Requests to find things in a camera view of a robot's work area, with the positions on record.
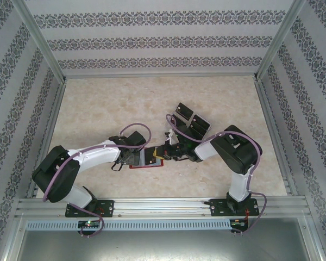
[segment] wall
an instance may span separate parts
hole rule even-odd
[[[26,196],[58,88],[12,3],[0,0],[0,244]]]
[[[326,1],[304,4],[262,84],[326,252]]]
[[[66,76],[254,73],[292,0],[29,0]]]

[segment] beige floor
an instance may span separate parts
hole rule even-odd
[[[286,195],[283,180],[252,77],[111,78],[68,80],[51,148],[82,148],[117,135],[126,125],[142,122],[153,134],[152,145],[165,141],[165,115],[179,102],[211,122],[208,135],[234,124],[255,139],[264,155],[254,173],[253,191]],[[142,127],[138,130],[145,137]],[[201,163],[165,161],[164,167],[121,172],[112,163],[80,173],[75,184],[97,197],[225,196],[231,171],[221,157]]]

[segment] enclosure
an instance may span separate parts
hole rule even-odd
[[[204,204],[229,189],[220,157],[80,173],[114,201],[94,238],[66,202],[42,202],[31,177],[52,147],[133,122],[159,146],[179,102],[207,136],[236,125],[263,148],[251,190],[268,202],[251,232]],[[326,260],[326,1],[0,0],[0,260],[37,257]]]

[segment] perforated metal strip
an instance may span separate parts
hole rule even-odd
[[[75,231],[77,220],[29,221],[28,231]],[[106,220],[104,231],[169,231],[169,230],[220,230],[231,229],[229,219],[208,220]]]

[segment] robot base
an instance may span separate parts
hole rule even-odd
[[[113,200],[97,200],[93,199],[91,203],[85,207],[86,210],[93,212],[102,218],[111,218],[114,213],[114,202]],[[71,205],[66,205],[65,216],[67,218],[93,218],[93,215],[79,211]]]
[[[246,216],[246,210],[249,211],[249,216],[258,216],[260,214],[255,198],[249,198],[246,204],[235,212],[228,207],[226,198],[213,198],[204,203],[210,206],[211,216]]]

